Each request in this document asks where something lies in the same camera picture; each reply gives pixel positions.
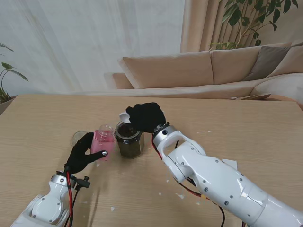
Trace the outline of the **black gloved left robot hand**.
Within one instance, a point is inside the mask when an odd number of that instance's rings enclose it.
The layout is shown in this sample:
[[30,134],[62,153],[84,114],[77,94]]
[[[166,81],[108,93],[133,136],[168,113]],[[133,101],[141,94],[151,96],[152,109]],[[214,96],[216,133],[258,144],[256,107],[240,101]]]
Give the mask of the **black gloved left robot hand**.
[[86,151],[91,148],[93,136],[94,134],[92,132],[86,133],[73,146],[70,156],[64,165],[64,169],[70,174],[79,173],[85,169],[88,164],[108,155],[108,152],[105,150],[86,155]]

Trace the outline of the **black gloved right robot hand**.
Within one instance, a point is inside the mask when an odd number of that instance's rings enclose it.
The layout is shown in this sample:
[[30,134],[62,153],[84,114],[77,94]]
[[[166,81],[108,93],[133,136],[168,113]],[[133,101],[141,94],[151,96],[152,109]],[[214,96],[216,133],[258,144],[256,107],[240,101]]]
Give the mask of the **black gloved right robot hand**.
[[166,118],[160,106],[155,103],[136,104],[127,107],[129,120],[134,129],[140,132],[153,133],[159,125],[166,123]]

